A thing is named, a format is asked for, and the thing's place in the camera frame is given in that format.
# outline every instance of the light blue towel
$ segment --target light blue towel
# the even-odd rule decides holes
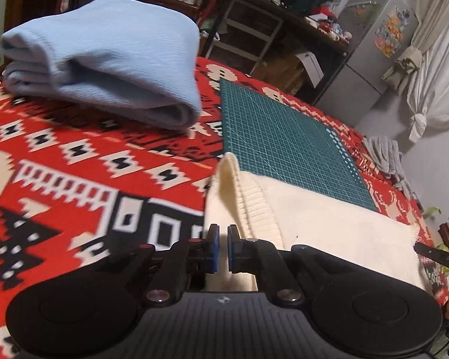
[[[2,35],[14,59],[5,87],[64,98],[163,128],[193,125],[199,30],[185,15],[135,0],[95,0]]]

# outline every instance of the refrigerator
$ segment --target refrigerator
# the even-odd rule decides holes
[[[418,19],[403,0],[349,0],[338,23],[352,34],[348,56],[314,105],[354,127],[386,91],[381,77],[411,44]]]

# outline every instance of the red patterned blanket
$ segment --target red patterned blanket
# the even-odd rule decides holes
[[[219,63],[198,58],[203,111],[185,134],[151,128],[76,104],[15,98],[0,84],[0,358],[16,353],[5,309],[20,290],[117,249],[167,249],[199,237],[208,178],[223,154],[219,80],[225,78],[333,127],[353,156],[378,211],[417,223],[415,201],[375,168],[363,136],[314,107]],[[434,293],[448,290],[426,263]]]

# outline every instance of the green cutting mat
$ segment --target green cutting mat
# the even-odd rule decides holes
[[[224,150],[240,168],[376,211],[332,128],[221,79]]]

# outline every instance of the cabinet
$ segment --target cabinet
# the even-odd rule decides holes
[[[206,58],[251,74],[266,54],[283,20],[243,0],[231,0],[221,21],[225,26]]]

